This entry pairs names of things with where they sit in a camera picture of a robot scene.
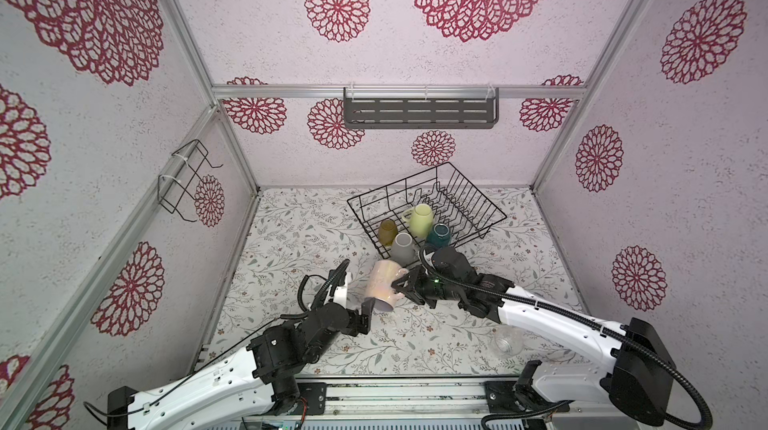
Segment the black wire dish rack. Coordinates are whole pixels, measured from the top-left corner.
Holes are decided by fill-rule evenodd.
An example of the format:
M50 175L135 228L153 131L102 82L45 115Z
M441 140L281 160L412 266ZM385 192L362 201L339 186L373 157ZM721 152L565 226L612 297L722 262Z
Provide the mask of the black wire dish rack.
M184 216L181 213L181 210L179 210L179 204L181 202L181 199L184 197L184 195L188 195L192 201L196 201L193 194L189 192L189 186L192 185L192 182L194 181L195 177L197 177L197 181L201 182L203 181L203 177L198 173L200 171L200 167L203 166L203 163L205 162L208 164L210 168L221 168L224 166L224 164L219 165L213 165L210 160L208 160L208 149L203 145L203 142L199 140L190 140L186 144L179 147L175 152L171 154L171 156L176 156L178 158L181 158L184 161L184 165L178 169L176 174L174 175L158 175L158 185L157 185L157 194L158 194L158 203L168 210L170 214L179 214L182 220L185 222L194 223L197 222L197 220L190 220L186 216ZM184 168L189 168L192 170L192 174L190 175L189 180L187 183L184 183L182 180L180 180L180 174L181 171ZM165 190L163 191L164 182L166 179L170 179L170 185L166 186ZM174 197L168 197L168 193L172 190L180 189L180 192L178 192L178 198L174 202Z
M450 245L454 247L485 238L492 226L507 218L450 162L355 195L346 202L383 259L389 259L390 247L379 242L379 225L390 219L397 224L398 233L410 233L402 214L419 204L432 208L435 224L446 224L451 229ZM411 236L417 246L423 246L425 239Z

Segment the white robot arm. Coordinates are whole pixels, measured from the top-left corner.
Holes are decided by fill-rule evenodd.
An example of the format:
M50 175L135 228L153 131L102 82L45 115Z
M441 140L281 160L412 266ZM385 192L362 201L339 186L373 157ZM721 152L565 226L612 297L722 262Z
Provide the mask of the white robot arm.
M438 300L457 300L459 308L474 316L535 332L590 361L528 362L514 384L515 399L524 412L486 416L484 428L491 419L544 415L573 400L611 403L652 426L667 420L683 428L711 428L705 401L677 372L650 324L632 319L622 325L553 304L499 276L477 274L452 247L429 255L422 251L421 259L420 266L392 283L395 291L431 308ZM300 396L294 375L307 363L317 362L340 332L356 336L370 329L373 301L365 302L360 313L344 308L348 262L340 266L341 272L331 272L311 310L283 316L287 321L282 325L265 330L222 362L180 383L147 392L122 387L110 393L108 428L196 430L240 416L290 411ZM341 281L345 285L337 289ZM694 399L701 422L685 422L666 413L673 380Z

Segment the wall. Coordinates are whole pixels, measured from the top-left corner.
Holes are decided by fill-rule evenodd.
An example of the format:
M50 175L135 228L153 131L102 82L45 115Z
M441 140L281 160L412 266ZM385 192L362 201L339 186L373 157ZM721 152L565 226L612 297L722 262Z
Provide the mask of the wall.
M179 0L222 84L580 84L626 1ZM494 130L441 132L427 159L412 156L425 132L334 128L338 104L228 107L264 185L386 184L448 158L478 183L509 185L532 182L569 109L559 103L522 112L504 100ZM540 125L548 111L552 124Z
M540 193L592 313L653 323L716 428L763 426L766 2L655 0Z
M225 106L232 108L232 102ZM519 111L522 102L504 99L499 113ZM491 130L355 132L332 128L342 111L340 100L293 98L284 106L289 117L280 131L259 135L236 126L262 185L388 184L448 160L476 184L527 184L556 131L533 131L507 117ZM310 123L318 129L314 134Z
M0 0L0 34L1 398L206 101L156 0ZM227 197L241 212L235 220L242 193L233 188ZM227 228L219 238L231 238L234 226ZM189 265L174 262L179 238L150 239L169 273ZM228 252L230 244L221 248ZM211 268L214 257L226 255L217 249L210 258L198 256L199 264ZM185 318L210 310L200 289L220 270L187 283L185 290L202 300L173 302L184 310L194 304ZM170 282L168 275L160 306L184 293ZM180 331L154 320L156 337ZM190 321L168 326L180 323L188 329ZM136 355L136 348L124 351ZM177 375L181 366L168 371ZM60 383L66 396L68 380Z
M197 221L186 222L179 214L158 211L139 239L134 258L129 259L134 265L127 265L121 273L64 359L75 395L75 405L66 407L69 423L64 430L103 428L82 402L106 410L112 390L126 385L139 389L166 385L187 375L197 358L250 201L221 124L212 126L202 141L209 151L208 160L222 166L211 168L203 163L199 175L206 180L204 184L188 170L180 176L185 183L193 179L190 192L199 197L200 208L197 211L186 196L181 200L181 215ZM168 200L175 202L172 196ZM130 292L129 299L124 297L126 292ZM143 311L131 320L131 310L138 308Z

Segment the leaf pattern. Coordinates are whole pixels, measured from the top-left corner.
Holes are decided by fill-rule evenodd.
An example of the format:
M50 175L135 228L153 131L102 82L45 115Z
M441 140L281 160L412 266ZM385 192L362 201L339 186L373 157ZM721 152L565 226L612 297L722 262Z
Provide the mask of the leaf pattern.
M368 272L379 259L346 203L366 189L268 189L264 191L240 264L217 325L208 357L233 345L281 313L296 313L296 291L304 275L327 275L345 258L352 283L347 305L359 308ZM504 276L552 302L581 311L552 238L531 192L484 189L508 215L484 239L460 246L479 272ZM322 281L304 290L309 304ZM312 375L473 375L516 373L531 359L583 362L541 336L526 332L524 350L499 358L493 339L500 326L440 302L437 308L400 300L393 312L374 313L370 334L340 335L320 361L304 368Z

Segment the dish rack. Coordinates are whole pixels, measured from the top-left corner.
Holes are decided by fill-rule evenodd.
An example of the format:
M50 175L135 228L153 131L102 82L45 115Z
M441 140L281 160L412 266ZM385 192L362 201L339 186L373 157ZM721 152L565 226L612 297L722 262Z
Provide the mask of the dish rack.
M454 247L484 238L492 226L507 218L450 162L355 195L346 202L383 259L389 259L389 246L379 242L379 224L389 218L397 224L398 233L410 233L402 214L419 204L432 208L435 224L446 224L451 229L450 245ZM419 247L424 244L425 239L411 236Z

